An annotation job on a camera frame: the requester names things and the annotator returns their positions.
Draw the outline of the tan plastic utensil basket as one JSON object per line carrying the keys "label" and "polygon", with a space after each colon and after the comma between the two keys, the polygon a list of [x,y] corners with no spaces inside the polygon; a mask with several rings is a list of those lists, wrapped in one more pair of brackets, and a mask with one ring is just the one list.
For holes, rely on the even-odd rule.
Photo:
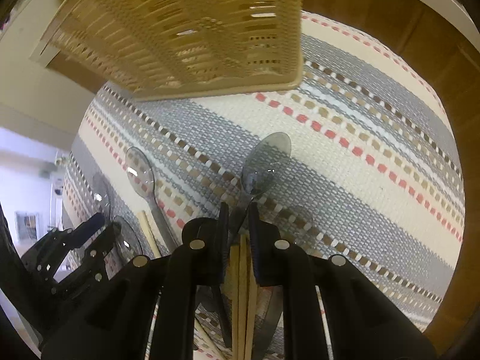
{"label": "tan plastic utensil basket", "polygon": [[42,40],[139,100],[295,88],[302,0],[64,0]]}

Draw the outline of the striped woven tablecloth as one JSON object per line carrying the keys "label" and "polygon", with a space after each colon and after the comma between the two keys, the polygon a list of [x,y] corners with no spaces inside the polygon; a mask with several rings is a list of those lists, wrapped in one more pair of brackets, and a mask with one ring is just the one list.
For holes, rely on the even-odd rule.
{"label": "striped woven tablecloth", "polygon": [[113,84],[69,155],[92,278],[72,359],[436,359],[465,229],[439,96],[354,28],[302,15],[300,83],[137,102]]}

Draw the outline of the wooden chopstick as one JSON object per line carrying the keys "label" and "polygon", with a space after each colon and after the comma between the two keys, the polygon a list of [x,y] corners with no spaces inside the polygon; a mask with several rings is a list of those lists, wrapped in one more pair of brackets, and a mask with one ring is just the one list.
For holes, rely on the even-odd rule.
{"label": "wooden chopstick", "polygon": [[137,220],[140,224],[140,227],[141,227],[141,230],[149,244],[149,247],[151,248],[152,250],[152,253],[154,254],[154,256],[156,258],[160,258],[161,257],[161,252],[155,242],[155,238],[154,238],[154,235],[151,231],[151,226],[148,222],[148,218],[146,217],[146,213],[145,211],[138,211],[136,213],[136,216],[137,216]]}
{"label": "wooden chopstick", "polygon": [[249,293],[248,293],[248,303],[247,303],[247,326],[246,326],[245,354],[244,354],[245,360],[252,359],[257,293],[258,293],[258,286],[256,283],[256,278],[254,275],[253,267],[250,267]]}
{"label": "wooden chopstick", "polygon": [[245,359],[245,339],[247,328],[247,285],[248,285],[248,266],[247,266],[247,237],[245,234],[240,236],[240,256],[239,256],[239,289],[238,289],[238,359]]}
{"label": "wooden chopstick", "polygon": [[233,244],[230,249],[230,273],[232,284],[232,351],[234,360],[239,358],[239,255],[240,246]]}

